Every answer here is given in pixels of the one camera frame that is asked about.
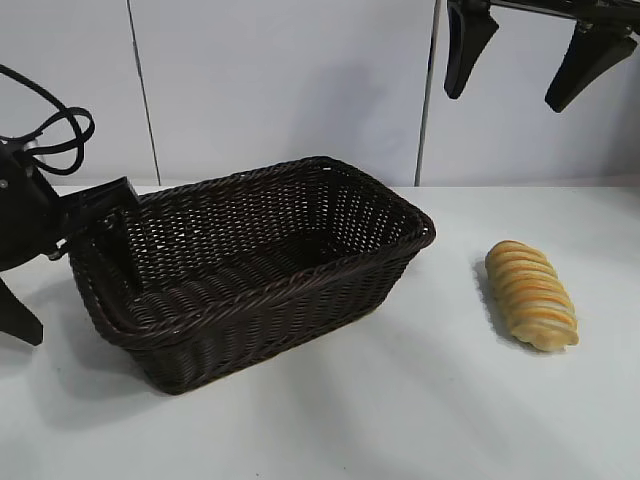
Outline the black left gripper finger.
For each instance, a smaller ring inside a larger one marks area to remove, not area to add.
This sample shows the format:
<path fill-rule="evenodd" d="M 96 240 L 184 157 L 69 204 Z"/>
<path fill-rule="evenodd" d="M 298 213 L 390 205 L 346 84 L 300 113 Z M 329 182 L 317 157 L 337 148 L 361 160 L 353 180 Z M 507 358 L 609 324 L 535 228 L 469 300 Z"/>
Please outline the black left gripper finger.
<path fill-rule="evenodd" d="M 32 346 L 43 341 L 43 325 L 12 293 L 4 281 L 0 283 L 0 329 L 3 333 Z"/>
<path fill-rule="evenodd" d="M 114 210 L 98 224 L 97 250 L 100 266 L 98 282 L 120 297 L 135 298 L 141 293 L 124 212 Z"/>

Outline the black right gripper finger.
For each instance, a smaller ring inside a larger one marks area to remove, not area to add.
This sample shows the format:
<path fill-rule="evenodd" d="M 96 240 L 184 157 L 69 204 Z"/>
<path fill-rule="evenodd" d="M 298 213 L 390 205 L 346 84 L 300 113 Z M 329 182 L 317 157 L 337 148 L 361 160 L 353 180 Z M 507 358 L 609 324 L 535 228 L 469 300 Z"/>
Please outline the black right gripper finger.
<path fill-rule="evenodd" d="M 568 49 L 545 95 L 561 113 L 587 86 L 636 49 L 632 28 L 614 23 L 577 21 Z"/>
<path fill-rule="evenodd" d="M 479 56 L 499 25 L 490 15 L 489 1 L 447 2 L 449 53 L 444 89 L 450 99 L 458 99 Z"/>

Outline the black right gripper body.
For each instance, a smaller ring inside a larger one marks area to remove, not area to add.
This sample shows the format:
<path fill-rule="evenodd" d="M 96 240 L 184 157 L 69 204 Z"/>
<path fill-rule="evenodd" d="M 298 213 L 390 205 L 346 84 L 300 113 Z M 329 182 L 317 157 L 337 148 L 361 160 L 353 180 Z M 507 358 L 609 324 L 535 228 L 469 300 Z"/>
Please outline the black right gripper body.
<path fill-rule="evenodd" d="M 573 19 L 593 26 L 605 24 L 639 29 L 638 1 L 470 1 L 469 18 L 475 22 L 494 22 L 489 13 L 492 6 Z"/>

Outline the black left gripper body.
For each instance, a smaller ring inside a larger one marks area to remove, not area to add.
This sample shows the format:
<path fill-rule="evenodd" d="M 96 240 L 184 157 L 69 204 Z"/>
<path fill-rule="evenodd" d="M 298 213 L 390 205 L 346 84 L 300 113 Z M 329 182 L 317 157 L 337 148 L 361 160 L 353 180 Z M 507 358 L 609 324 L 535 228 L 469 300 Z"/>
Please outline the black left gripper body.
<path fill-rule="evenodd" d="M 70 241 L 116 208 L 135 208 L 139 197 L 120 179 L 61 196 L 14 143 L 1 144 L 1 269 L 11 270 L 39 255 L 58 259 Z"/>

